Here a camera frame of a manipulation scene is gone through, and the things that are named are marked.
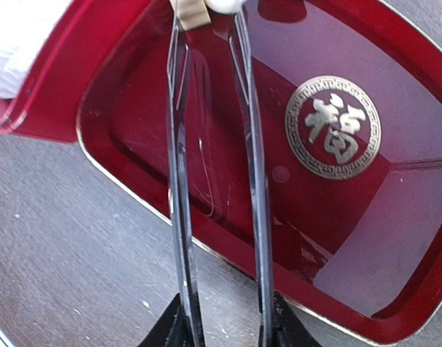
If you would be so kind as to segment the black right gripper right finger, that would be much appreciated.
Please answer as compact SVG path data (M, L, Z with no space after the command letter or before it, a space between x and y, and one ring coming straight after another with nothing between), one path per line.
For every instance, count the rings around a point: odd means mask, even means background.
M275 347L321 347L280 293L274 294Z

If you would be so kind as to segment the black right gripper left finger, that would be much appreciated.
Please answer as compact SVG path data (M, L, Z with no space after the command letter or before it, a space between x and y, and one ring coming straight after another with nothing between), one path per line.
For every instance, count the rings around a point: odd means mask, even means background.
M185 325L180 295L176 294L138 347L190 346L193 346L192 338Z

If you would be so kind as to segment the red tin box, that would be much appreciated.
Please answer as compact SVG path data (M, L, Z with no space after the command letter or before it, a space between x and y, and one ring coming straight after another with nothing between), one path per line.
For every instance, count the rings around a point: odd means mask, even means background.
M89 82L148 1L73 1L34 61L16 98L0 100L0 133L76 142Z

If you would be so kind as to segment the metal serving tongs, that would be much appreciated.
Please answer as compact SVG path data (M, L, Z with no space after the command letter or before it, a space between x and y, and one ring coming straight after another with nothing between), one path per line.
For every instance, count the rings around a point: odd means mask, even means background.
M179 295L193 346L203 346L192 240L255 256L259 344L274 337L271 213L260 106L242 8L181 28L174 14L167 62L169 207Z

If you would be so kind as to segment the tan ridged chocolate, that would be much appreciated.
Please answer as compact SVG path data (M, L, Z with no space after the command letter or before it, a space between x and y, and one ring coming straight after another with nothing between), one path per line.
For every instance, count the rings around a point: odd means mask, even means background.
M185 31L211 23L203 0L170 0L170 4L181 28Z

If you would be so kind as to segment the white oval chocolate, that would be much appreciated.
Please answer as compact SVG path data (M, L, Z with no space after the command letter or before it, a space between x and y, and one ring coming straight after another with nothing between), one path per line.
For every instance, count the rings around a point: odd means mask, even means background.
M205 0L207 7L219 14L238 12L244 3L244 0Z

